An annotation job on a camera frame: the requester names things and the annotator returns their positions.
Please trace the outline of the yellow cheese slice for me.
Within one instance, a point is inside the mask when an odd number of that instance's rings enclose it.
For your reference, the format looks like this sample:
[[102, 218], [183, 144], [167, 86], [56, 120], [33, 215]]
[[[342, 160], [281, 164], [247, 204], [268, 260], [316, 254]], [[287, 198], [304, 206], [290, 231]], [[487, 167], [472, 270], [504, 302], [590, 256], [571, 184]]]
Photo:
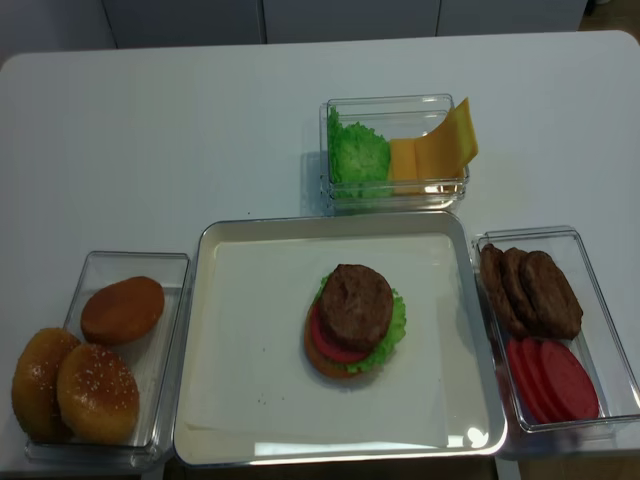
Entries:
[[417, 138], [414, 147], [420, 180], [463, 177], [479, 151], [469, 98], [451, 109], [432, 132]]

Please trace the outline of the clear lettuce cheese container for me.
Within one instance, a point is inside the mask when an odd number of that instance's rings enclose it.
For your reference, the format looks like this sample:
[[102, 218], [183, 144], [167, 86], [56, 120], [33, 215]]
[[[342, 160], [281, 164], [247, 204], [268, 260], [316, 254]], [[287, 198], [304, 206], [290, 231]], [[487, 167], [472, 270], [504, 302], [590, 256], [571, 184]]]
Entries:
[[446, 117], [447, 113], [460, 103], [454, 102], [447, 93], [423, 94], [367, 98], [334, 98], [320, 107], [320, 181], [321, 191], [327, 198], [328, 206], [337, 213], [364, 212], [366, 210], [410, 211], [410, 210], [452, 210], [464, 198], [470, 180], [469, 164], [464, 169], [463, 178], [449, 180], [426, 180], [421, 184], [439, 186], [438, 192], [426, 195], [397, 195], [394, 188], [401, 182], [389, 179], [381, 188], [388, 188], [391, 195], [382, 198], [344, 199], [334, 196], [340, 185], [331, 181], [331, 167], [328, 153], [327, 120], [329, 110], [335, 107], [344, 126], [360, 122], [373, 128], [388, 143], [392, 139], [415, 139], [432, 132]]

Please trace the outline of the cheese slices in container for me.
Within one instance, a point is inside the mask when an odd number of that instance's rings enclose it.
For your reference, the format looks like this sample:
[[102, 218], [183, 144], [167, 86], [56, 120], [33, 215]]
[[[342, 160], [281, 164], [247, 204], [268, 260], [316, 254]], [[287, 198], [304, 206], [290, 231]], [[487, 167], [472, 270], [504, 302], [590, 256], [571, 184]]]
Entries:
[[439, 186], [422, 185], [417, 175], [415, 139], [392, 139], [389, 142], [391, 163], [388, 179], [393, 182], [401, 182], [394, 188], [397, 195], [426, 195], [432, 191], [438, 192]]

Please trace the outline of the tomato slice on burger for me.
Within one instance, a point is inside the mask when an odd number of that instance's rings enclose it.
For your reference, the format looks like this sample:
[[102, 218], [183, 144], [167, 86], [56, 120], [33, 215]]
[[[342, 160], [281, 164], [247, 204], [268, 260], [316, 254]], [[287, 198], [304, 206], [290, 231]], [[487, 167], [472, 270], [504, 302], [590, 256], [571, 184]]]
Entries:
[[350, 351], [331, 340], [320, 325], [318, 307], [313, 305], [310, 310], [311, 336], [316, 348], [328, 359], [340, 364], [355, 364], [367, 358], [369, 352]]

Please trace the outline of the lettuce leaf on burger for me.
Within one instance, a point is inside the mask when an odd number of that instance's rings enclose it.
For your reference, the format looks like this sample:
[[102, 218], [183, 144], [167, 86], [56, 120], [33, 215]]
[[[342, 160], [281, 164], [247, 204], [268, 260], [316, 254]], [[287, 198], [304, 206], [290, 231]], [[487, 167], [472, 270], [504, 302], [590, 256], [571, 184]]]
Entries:
[[[310, 310], [313, 305], [316, 305], [319, 300], [325, 284], [328, 280], [329, 276], [325, 276], [320, 280], [320, 287], [309, 307], [307, 312], [306, 320], [310, 320]], [[357, 362], [355, 364], [340, 364], [335, 361], [340, 366], [344, 366], [348, 372], [350, 373], [360, 373], [362, 375], [371, 374], [372, 372], [379, 370], [393, 355], [396, 345], [405, 337], [406, 335], [406, 305], [404, 299], [399, 295], [399, 293], [392, 289], [393, 295], [393, 307], [391, 314], [391, 322], [390, 326], [387, 330], [386, 336], [381, 340], [381, 342], [372, 350], [370, 355], [364, 360]]]

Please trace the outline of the bottom bun on tray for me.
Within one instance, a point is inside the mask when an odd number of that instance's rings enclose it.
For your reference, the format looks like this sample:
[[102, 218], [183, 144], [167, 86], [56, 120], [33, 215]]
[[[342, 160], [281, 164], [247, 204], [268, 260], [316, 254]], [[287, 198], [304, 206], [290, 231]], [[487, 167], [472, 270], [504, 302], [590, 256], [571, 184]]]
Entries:
[[344, 366], [329, 360], [315, 347], [311, 334], [311, 321], [307, 320], [304, 328], [304, 350], [311, 365], [320, 374], [334, 380], [343, 380], [361, 376], [360, 373], [350, 373]]

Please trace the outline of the white parchment paper sheet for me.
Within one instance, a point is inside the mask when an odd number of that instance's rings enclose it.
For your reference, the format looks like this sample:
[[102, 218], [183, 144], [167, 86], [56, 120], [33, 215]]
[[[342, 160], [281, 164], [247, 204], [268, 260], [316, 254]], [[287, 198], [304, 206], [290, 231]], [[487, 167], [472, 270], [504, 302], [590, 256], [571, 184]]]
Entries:
[[[406, 305], [406, 335], [371, 374], [330, 380], [302, 333], [320, 280], [339, 264], [381, 273]], [[225, 243], [216, 251], [186, 398], [193, 427], [253, 434], [257, 454], [488, 444], [488, 416], [452, 241], [393, 238]]]

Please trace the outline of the left brown patty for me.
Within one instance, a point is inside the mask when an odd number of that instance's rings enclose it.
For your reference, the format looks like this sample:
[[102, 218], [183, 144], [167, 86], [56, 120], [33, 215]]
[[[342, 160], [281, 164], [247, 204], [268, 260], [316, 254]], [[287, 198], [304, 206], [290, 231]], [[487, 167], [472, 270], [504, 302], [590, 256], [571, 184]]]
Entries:
[[526, 326], [517, 317], [502, 283], [501, 260], [503, 251], [486, 244], [480, 252], [480, 273], [487, 297], [501, 326], [516, 339], [529, 335]]

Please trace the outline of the clear bun container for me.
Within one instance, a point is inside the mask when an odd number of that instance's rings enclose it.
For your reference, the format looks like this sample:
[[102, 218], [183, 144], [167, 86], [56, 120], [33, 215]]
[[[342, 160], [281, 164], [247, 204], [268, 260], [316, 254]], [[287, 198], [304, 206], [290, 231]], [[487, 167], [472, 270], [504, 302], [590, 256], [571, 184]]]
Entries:
[[137, 382], [139, 420], [132, 437], [122, 446], [92, 445], [76, 439], [57, 444], [29, 440], [25, 446], [29, 461], [60, 468], [143, 471], [170, 450], [189, 268], [190, 259], [184, 253], [93, 251], [87, 255], [64, 322], [64, 328], [74, 335], [81, 334], [82, 308], [99, 289], [134, 276], [147, 276], [163, 289], [165, 307], [157, 326], [141, 339], [114, 349]]

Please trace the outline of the flat bottom bun in container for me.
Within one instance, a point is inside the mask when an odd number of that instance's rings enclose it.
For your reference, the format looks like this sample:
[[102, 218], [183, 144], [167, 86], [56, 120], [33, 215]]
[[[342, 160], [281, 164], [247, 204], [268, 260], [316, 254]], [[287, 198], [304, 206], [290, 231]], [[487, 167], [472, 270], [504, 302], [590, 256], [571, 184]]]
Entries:
[[110, 284], [93, 294], [81, 313], [88, 342], [107, 346], [142, 338], [158, 323], [165, 305], [162, 286], [146, 276]]

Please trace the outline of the right brown patty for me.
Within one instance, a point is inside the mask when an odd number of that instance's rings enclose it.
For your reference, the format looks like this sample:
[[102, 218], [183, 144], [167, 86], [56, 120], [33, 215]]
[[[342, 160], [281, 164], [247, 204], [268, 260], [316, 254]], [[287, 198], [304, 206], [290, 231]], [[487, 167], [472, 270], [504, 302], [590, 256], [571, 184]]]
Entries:
[[519, 277], [548, 338], [572, 340], [581, 331], [582, 307], [563, 271], [546, 252], [526, 253]]

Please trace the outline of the left tomato slice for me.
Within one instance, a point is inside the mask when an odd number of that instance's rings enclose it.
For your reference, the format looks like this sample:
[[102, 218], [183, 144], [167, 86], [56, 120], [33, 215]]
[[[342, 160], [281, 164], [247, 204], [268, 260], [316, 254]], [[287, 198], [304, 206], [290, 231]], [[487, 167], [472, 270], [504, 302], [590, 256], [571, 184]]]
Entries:
[[533, 417], [540, 424], [546, 424], [551, 418], [539, 399], [537, 387], [524, 363], [521, 342], [510, 339], [507, 344], [507, 357], [517, 384], [520, 396]]

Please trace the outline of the middle tomato slice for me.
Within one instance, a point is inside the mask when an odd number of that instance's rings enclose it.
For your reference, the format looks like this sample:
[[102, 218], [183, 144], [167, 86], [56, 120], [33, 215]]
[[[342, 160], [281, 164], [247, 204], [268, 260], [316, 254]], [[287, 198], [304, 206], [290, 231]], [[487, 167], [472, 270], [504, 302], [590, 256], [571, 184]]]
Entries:
[[543, 377], [541, 344], [532, 338], [521, 343], [521, 360], [526, 378], [525, 395], [529, 410], [539, 423], [557, 423], [565, 420], [562, 410], [554, 401]]

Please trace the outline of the clear patty tomato container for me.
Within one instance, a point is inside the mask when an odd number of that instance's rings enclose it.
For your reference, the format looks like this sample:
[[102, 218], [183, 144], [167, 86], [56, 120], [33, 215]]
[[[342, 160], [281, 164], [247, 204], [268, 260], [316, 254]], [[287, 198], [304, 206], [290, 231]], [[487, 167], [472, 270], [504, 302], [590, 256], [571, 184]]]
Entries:
[[508, 424], [507, 456], [629, 451], [639, 448], [639, 383], [623, 349], [579, 233], [569, 226], [490, 231], [472, 241], [474, 272], [487, 244], [506, 249], [537, 249], [551, 255], [574, 288], [585, 316], [569, 349], [586, 368], [599, 400], [599, 418], [539, 426], [524, 406], [507, 366], [507, 332], [499, 326], [477, 279], [478, 295], [491, 342], [500, 395]]

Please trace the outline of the left sesame top bun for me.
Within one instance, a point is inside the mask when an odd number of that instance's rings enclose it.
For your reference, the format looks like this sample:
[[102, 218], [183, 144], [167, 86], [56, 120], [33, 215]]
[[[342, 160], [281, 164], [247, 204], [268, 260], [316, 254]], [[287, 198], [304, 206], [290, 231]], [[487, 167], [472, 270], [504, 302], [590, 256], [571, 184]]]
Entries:
[[72, 436], [61, 419], [57, 375], [61, 362], [80, 340], [62, 328], [39, 330], [20, 355], [12, 379], [12, 408], [31, 440], [58, 443]]

